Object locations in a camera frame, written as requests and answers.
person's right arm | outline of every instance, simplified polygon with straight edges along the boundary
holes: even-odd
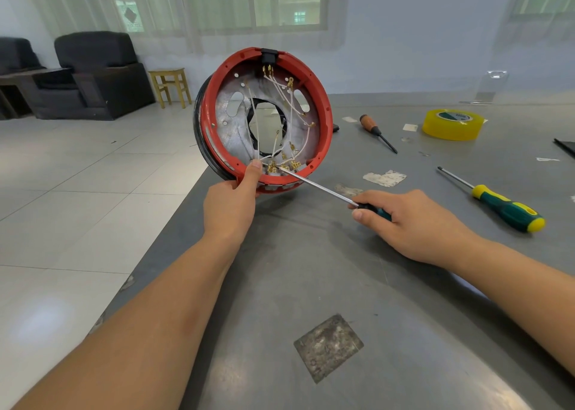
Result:
[[[422,191],[395,195],[368,190],[355,196],[392,215],[353,211],[404,256],[440,266],[481,290],[575,375],[575,278],[479,237]]]

gold wire connector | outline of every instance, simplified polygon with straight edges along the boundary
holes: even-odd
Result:
[[[277,172],[278,172],[278,169],[276,167],[276,162],[272,160],[271,163],[267,167],[267,173],[271,174],[271,173],[277,173]]]

green and yellow screwdriver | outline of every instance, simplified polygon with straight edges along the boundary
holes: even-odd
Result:
[[[473,197],[485,203],[515,230],[523,233],[533,233],[545,227],[545,219],[529,206],[511,201],[503,195],[493,192],[485,185],[473,186],[440,166],[437,169],[470,187]]]

person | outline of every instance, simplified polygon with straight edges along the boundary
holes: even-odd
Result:
[[[261,162],[240,185],[212,186],[204,236],[94,334],[14,410],[176,410],[226,272],[252,223]],[[353,218],[406,257],[445,268],[481,290],[575,374],[575,278],[480,238],[450,211],[414,190],[354,197]]]

red circular housing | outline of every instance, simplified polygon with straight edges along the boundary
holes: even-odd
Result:
[[[232,73],[232,69],[234,67],[240,63],[253,62],[254,69],[260,70],[262,68],[261,56],[261,48],[250,47],[240,50],[227,58],[212,75],[201,102],[201,114],[199,116],[199,123],[201,126],[200,130],[209,152],[219,162],[221,167],[229,174],[236,177],[238,181],[243,179],[246,172],[246,165],[231,155],[221,143],[217,133],[218,121],[216,118],[216,97],[221,85],[228,75]],[[324,160],[328,152],[329,145],[331,144],[334,121],[328,96],[321,85],[320,80],[315,74],[313,74],[312,70],[290,53],[279,51],[276,64],[273,66],[274,68],[284,69],[298,81],[298,86],[294,87],[294,89],[305,87],[312,99],[308,100],[308,102],[310,104],[313,103],[317,110],[319,121],[317,126],[320,130],[320,136],[315,155],[311,159],[308,158],[306,160],[307,166],[297,172],[297,174],[302,177],[308,177]],[[279,193],[297,188],[300,184],[301,181],[298,181],[288,174],[263,174],[260,179],[260,185],[258,186],[258,192],[267,194]],[[267,186],[277,187],[270,189],[267,188]]]

